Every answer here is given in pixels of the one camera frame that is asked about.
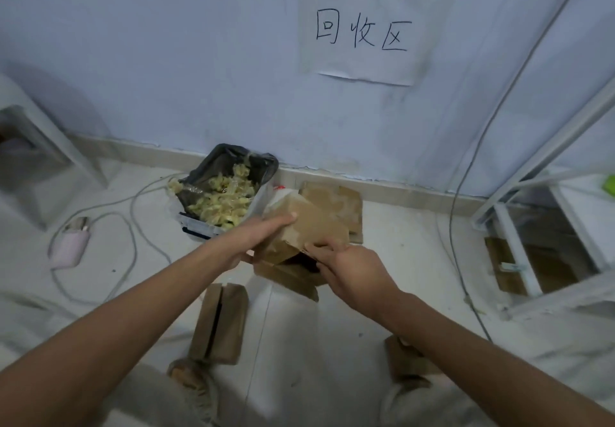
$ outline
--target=baseboard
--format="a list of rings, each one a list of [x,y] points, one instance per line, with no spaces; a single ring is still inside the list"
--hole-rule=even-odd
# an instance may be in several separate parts
[[[75,146],[89,158],[115,159],[182,172],[191,171],[206,156],[203,153],[166,149],[124,140],[80,134],[69,134],[68,136]],[[299,189],[305,181],[326,182],[356,190],[368,202],[430,210],[435,213],[450,213],[453,203],[452,194],[444,194],[396,182],[349,179],[325,170],[310,170],[281,165],[276,176],[279,185],[291,189]],[[455,214],[472,216],[484,202],[485,199],[481,197],[459,196],[455,202]]]

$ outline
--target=gray cable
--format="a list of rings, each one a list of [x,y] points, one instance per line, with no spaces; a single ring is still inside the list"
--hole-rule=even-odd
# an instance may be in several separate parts
[[[141,228],[141,226],[139,225],[139,222],[136,220],[136,216],[134,214],[134,204],[135,201],[138,197],[145,195],[145,194],[149,194],[151,192],[155,192],[157,190],[161,190],[164,189],[165,187],[159,187],[156,189],[151,189],[151,190],[147,190],[150,186],[152,186],[153,184],[160,182],[160,181],[164,181],[165,179],[169,179],[171,177],[175,177],[175,176],[180,176],[183,173],[174,173],[174,174],[169,174],[168,176],[159,178],[153,182],[150,182],[149,184],[147,184],[145,187],[143,187],[141,190],[139,190],[134,196],[130,196],[127,198],[123,198],[122,200],[116,200],[115,202],[109,202],[107,204],[99,204],[99,205],[93,205],[93,206],[87,206],[85,208],[81,208],[80,210],[77,210],[76,212],[74,212],[71,216],[68,217],[68,219],[63,223],[63,225],[57,229],[57,231],[54,232],[53,236],[51,237],[50,241],[49,241],[49,246],[47,248],[47,256],[51,257],[52,254],[52,250],[53,250],[53,245],[55,243],[56,238],[58,237],[59,233],[62,231],[62,229],[64,229],[64,227],[76,216],[80,215],[81,213],[87,212],[89,210],[93,210],[95,208],[102,208],[104,206],[113,206],[113,205],[118,205],[121,204],[123,202],[127,202],[128,200],[131,200],[130,203],[130,218],[132,219],[132,221],[134,222],[134,225],[136,226],[136,229],[139,233],[139,235],[143,238],[143,240],[151,247],[153,248],[155,251],[157,251],[160,255],[162,255],[165,260],[167,261],[168,264],[172,263],[171,257],[165,253],[164,251],[162,251],[159,247],[157,247],[155,244],[153,244],[150,239],[148,239],[145,234],[143,233],[143,230]],[[96,218],[92,219],[92,222],[90,223],[90,226],[93,226],[97,221],[102,220],[103,218],[107,217],[107,216],[119,216],[120,218],[122,218],[122,220],[126,223],[126,225],[128,226],[128,231],[130,233],[130,238],[132,240],[132,246],[133,246],[133,259],[132,262],[130,263],[130,265],[128,266],[128,268],[126,269],[126,271],[122,274],[121,278],[119,279],[118,283],[116,283],[116,285],[113,287],[113,289],[111,290],[111,292],[109,292],[108,296],[104,299],[104,301],[102,303],[105,303],[111,299],[113,299],[117,292],[119,291],[119,289],[121,288],[121,286],[123,286],[124,283],[126,283],[130,273],[133,271],[135,265],[136,265],[136,261],[138,260],[138,249],[136,246],[136,237],[135,237],[135,233],[133,231],[132,228],[132,224],[130,223],[130,221],[127,220],[127,218],[120,212],[108,212],[108,213],[103,213],[99,216],[97,216]],[[81,304],[81,305],[87,305],[87,306],[98,306],[102,303],[100,302],[94,302],[94,301],[88,301],[85,299],[80,299],[80,298],[76,298],[73,295],[71,295],[66,288],[64,287],[64,285],[62,284],[60,278],[57,275],[57,271],[56,270],[51,270],[51,274],[52,274],[52,279],[53,279],[53,283],[55,283],[58,291],[60,291],[60,293],[66,297],[67,299],[69,299],[71,302],[77,303],[77,304]]]
[[[479,154],[479,150],[480,150],[480,148],[481,148],[481,146],[482,146],[482,144],[483,144],[483,142],[485,140],[485,135],[487,134],[487,131],[488,131],[489,127],[491,126],[493,121],[496,119],[497,114],[499,113],[500,109],[502,108],[502,106],[505,103],[505,101],[508,98],[508,96],[511,94],[512,89],[517,84],[517,81],[521,77],[521,74],[523,73],[523,71],[527,67],[527,65],[530,62],[532,56],[534,56],[534,53],[538,49],[538,46],[542,43],[542,40],[544,39],[544,37],[547,35],[549,30],[551,29],[551,26],[553,26],[553,24],[558,19],[558,17],[560,16],[560,14],[562,13],[562,11],[564,10],[564,8],[566,7],[566,5],[568,4],[569,1],[570,0],[564,0],[560,4],[559,8],[557,9],[557,11],[553,15],[553,17],[551,17],[549,23],[547,24],[547,26],[544,28],[544,30],[542,31],[542,33],[540,34],[540,36],[538,37],[538,39],[534,43],[534,46],[532,46],[531,50],[529,50],[529,53],[528,53],[527,57],[525,58],[523,64],[521,65],[521,67],[519,68],[517,73],[515,74],[514,79],[512,79],[512,81],[508,85],[506,91],[504,92],[504,95],[502,96],[502,98],[500,99],[499,103],[497,104],[496,109],[493,111],[493,113],[489,117],[489,120],[487,121],[487,124],[485,125],[485,128],[483,128],[483,131],[480,134],[479,141],[478,141],[478,143],[476,145],[476,148],[474,149],[474,153],[472,155],[472,159],[470,160],[470,164],[468,165],[467,169],[465,170],[465,173],[464,173],[463,177],[461,178],[461,182],[459,183],[459,185],[457,187],[457,190],[455,191],[455,196],[453,197],[453,204],[451,206],[451,212],[450,212],[450,215],[448,217],[448,238],[449,238],[449,241],[450,241],[450,244],[451,244],[451,251],[453,252],[453,260],[455,261],[455,268],[457,269],[457,273],[458,273],[459,279],[461,281],[461,287],[462,287],[462,289],[463,289],[463,291],[465,293],[465,296],[467,297],[468,304],[472,308],[472,311],[474,312],[474,315],[476,315],[476,319],[479,321],[481,328],[485,332],[485,336],[487,337],[487,339],[490,342],[493,342],[493,340],[491,339],[491,336],[489,335],[489,332],[487,331],[487,328],[485,327],[485,324],[483,323],[483,320],[480,318],[479,312],[474,307],[474,302],[472,301],[472,297],[470,296],[470,294],[467,291],[467,288],[465,287],[465,281],[464,281],[463,275],[461,274],[461,269],[459,268],[459,261],[457,260],[457,253],[455,252],[455,245],[453,244],[453,213],[455,212],[455,204],[457,203],[457,198],[459,197],[459,193],[461,191],[461,188],[463,187],[463,184],[464,184],[465,180],[467,179],[467,175],[470,173],[470,170],[472,169],[472,166],[474,166],[474,162],[476,161],[477,155]]]

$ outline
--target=flattened cardboard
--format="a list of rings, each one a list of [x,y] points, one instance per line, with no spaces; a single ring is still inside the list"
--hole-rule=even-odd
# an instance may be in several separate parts
[[[347,244],[348,228],[294,193],[273,205],[265,218],[292,212],[297,214],[295,223],[286,226],[255,249],[254,273],[318,302],[316,286],[326,284],[326,281],[316,268],[316,260],[303,250],[304,244],[319,243],[327,237]]]
[[[188,356],[195,361],[235,365],[241,354],[248,304],[248,293],[242,285],[210,285]]]
[[[500,271],[501,263],[515,262],[506,239],[485,237],[485,245],[489,252],[497,286],[504,292],[527,296],[528,293],[519,273]],[[529,262],[534,268],[536,279],[545,294],[579,282],[570,265],[557,258],[557,252],[554,249],[535,245],[524,245],[524,247]]]
[[[350,242],[363,244],[363,200],[356,190],[306,181],[299,193],[346,225],[350,231]]]
[[[404,346],[395,335],[384,340],[389,372],[393,380],[401,381],[417,375],[437,375],[438,367],[413,346]]]

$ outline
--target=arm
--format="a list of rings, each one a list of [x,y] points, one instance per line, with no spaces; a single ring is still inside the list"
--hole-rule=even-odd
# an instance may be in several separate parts
[[[11,426],[81,422],[173,321],[245,252],[295,221],[250,220],[97,307],[0,372],[0,419]]]
[[[595,402],[400,291],[373,250],[306,249],[335,294],[425,354],[498,425],[615,426]]]

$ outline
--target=hand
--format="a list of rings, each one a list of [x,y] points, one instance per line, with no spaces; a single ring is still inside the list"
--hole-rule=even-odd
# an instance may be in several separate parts
[[[222,273],[235,268],[242,260],[252,263],[252,257],[246,252],[296,219],[295,213],[281,214],[268,220],[250,218],[221,236],[208,240],[204,246],[216,248],[216,256],[222,259]]]
[[[324,247],[306,244],[333,292],[346,304],[382,323],[384,311],[400,294],[376,252],[327,239]]]

